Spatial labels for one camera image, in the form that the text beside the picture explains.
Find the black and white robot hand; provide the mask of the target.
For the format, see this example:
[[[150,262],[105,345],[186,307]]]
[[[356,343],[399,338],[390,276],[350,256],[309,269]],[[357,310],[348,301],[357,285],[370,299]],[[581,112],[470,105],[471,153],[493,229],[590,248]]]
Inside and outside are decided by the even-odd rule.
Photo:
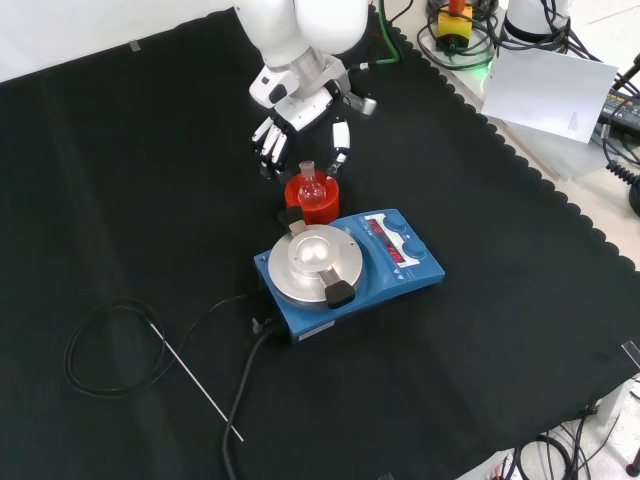
[[[253,100],[269,111],[254,131],[251,143],[261,174],[286,182],[290,177],[288,144],[343,102],[363,115],[371,115],[377,102],[360,93],[338,57],[307,50],[292,62],[264,65],[250,85]]]

